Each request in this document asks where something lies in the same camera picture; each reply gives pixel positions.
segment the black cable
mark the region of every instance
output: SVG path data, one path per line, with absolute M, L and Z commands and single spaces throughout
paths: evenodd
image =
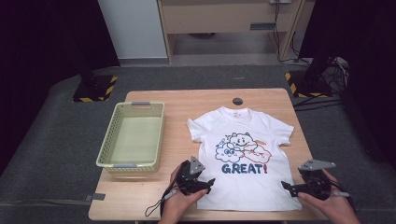
M 298 112 L 298 111 L 307 111 L 307 110 L 314 110 L 314 109 L 322 109 L 322 108 L 329 107 L 329 106 L 332 106 L 332 105 L 321 105 L 321 106 L 318 106 L 318 107 L 307 108 L 307 109 L 296 109 L 296 110 L 294 110 L 294 111 Z
M 304 64 L 297 64 L 297 63 L 295 63 L 295 64 L 289 64 L 289 63 L 285 63 L 285 62 L 288 62 L 288 61 L 294 61 L 294 60 L 296 60 L 296 59 L 287 59 L 287 60 L 280 60 L 280 48 L 279 48 L 279 46 L 280 46 L 280 38 L 279 38 L 279 32 L 278 32 L 278 30 L 277 30 L 277 17 L 278 17 L 278 15 L 279 15 L 279 10 L 280 10 L 280 0 L 276 0 L 276 9 L 275 9 L 275 22 L 274 22 L 274 28 L 273 28 L 273 37 L 274 37 L 274 40 L 275 40 L 275 42 L 276 42 L 276 48 L 277 48 L 277 55 L 276 55 L 276 58 L 277 58 L 277 60 L 280 62 L 280 63 L 282 63 L 282 64 L 285 64 L 285 65 L 297 65 L 297 66 L 303 66 L 303 67 L 306 67 L 306 65 L 304 65 Z M 302 60 L 303 62 L 305 62 L 305 63 L 307 63 L 308 65 L 310 65 L 310 63 L 308 62 L 308 61 L 306 61 L 306 60 L 303 60 L 303 59 L 300 59 L 300 58 L 297 58 L 297 60 Z
M 181 170 L 181 165 L 178 167 L 178 170 L 177 170 L 177 175 L 178 175 L 178 173 L 180 172 L 180 170 Z M 160 215 L 162 215 L 163 214 L 163 203 L 165 202 L 165 195 L 167 195 L 168 193 L 170 193 L 170 191 L 172 190 L 172 189 L 175 189 L 175 188 L 177 188 L 177 186 L 174 186 L 175 185 L 175 182 L 176 182 L 176 178 L 177 178 L 177 175 L 175 175 L 175 178 L 172 180 L 172 182 L 169 184 L 169 186 L 166 188 L 166 190 L 165 190 L 165 192 L 163 193 L 163 196 L 161 197 L 161 199 L 158 201 L 158 202 L 156 202 L 154 205 L 152 205 L 152 206 L 150 206 L 150 207 L 148 207 L 147 209 L 146 209 L 146 212 L 145 212 L 145 216 L 146 217 L 149 217 L 160 205 L 161 205 L 161 211 L 160 211 Z
M 339 190 L 341 190 L 341 192 L 345 192 L 345 193 L 349 194 L 347 192 L 347 190 L 340 183 L 338 183 L 336 181 L 333 181 L 333 180 L 330 180 L 330 183 L 333 186 L 335 186 L 336 188 L 338 188 Z M 350 197 L 350 195 L 349 195 L 349 196 L 346 197 L 346 200 L 349 202 L 349 204 L 352 207 L 353 211 L 356 213 L 356 208 L 355 208 L 355 204 L 353 203 L 352 197 Z

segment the gray carpet floor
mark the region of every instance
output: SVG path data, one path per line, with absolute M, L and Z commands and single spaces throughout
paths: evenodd
M 58 83 L 50 89 L 34 124 L 0 178 L 0 223 L 133 223 L 91 221 L 87 205 L 7 202 L 82 201 L 93 194 L 101 173 L 95 161 L 107 125 L 115 104 L 123 102 L 129 91 L 284 88 L 290 93 L 285 79 L 290 69 L 298 68 L 242 65 L 101 69 L 95 71 L 98 76 L 114 75 L 118 80 L 107 101 L 93 103 L 72 102 L 79 76 Z M 291 93 L 290 99 L 294 104 L 304 100 L 293 98 Z M 352 195 L 361 222 L 396 223 L 396 171 L 388 163 L 372 161 L 365 153 L 344 106 L 296 113 L 314 159 L 337 164 L 330 172 Z

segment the person's arm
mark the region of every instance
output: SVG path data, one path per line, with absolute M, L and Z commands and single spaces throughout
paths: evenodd
M 171 183 L 175 179 L 178 167 L 171 174 Z M 207 189 L 202 189 L 192 195 L 186 196 L 179 190 L 175 195 L 165 201 L 163 215 L 159 224 L 176 224 L 183 217 L 186 210 L 207 194 Z
M 332 181 L 337 181 L 334 176 L 323 170 L 325 175 Z M 309 194 L 299 192 L 299 198 L 303 201 L 313 205 L 320 210 L 332 223 L 334 224 L 358 224 L 360 223 L 355 215 L 355 211 L 349 204 L 347 199 L 342 196 L 331 195 L 327 200 L 319 200 Z

